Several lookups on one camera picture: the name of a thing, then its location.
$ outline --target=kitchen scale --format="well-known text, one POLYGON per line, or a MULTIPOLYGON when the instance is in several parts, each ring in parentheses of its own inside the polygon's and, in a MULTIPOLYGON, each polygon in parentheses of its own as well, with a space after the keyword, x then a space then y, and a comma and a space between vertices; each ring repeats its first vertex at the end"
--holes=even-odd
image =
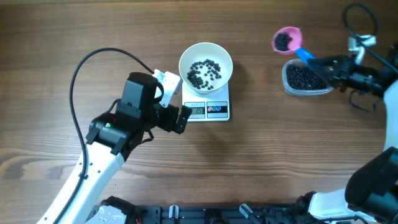
POLYGON ((227 121, 230 117, 228 83, 214 93, 202 95, 184 82, 182 105, 192 108, 188 122, 227 121))

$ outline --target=wooden table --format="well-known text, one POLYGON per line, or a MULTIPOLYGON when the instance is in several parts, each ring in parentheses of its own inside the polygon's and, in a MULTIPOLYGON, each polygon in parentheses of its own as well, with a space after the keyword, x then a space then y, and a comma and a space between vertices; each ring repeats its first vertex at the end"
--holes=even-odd
MULTIPOLYGON (((374 49, 386 55, 398 37, 397 3, 369 5, 378 14, 374 49)), ((339 1, 151 1, 0 7, 0 222, 35 223, 80 155, 68 91, 78 62, 92 50, 118 47, 150 68, 178 74, 183 51, 198 42, 223 46, 234 62, 232 118, 189 123, 178 135, 154 129, 100 200, 135 204, 293 202, 315 190, 345 187, 384 145, 383 109, 367 114, 348 94, 297 98, 284 93, 275 31, 297 26, 317 57, 347 54, 339 1)), ((366 32, 367 17, 354 13, 366 32)), ((367 56, 367 65, 376 65, 367 56)), ((78 74, 75 108, 85 135, 90 121, 121 97, 130 58, 106 52, 78 74)), ((181 105, 181 94, 172 100, 181 105)))

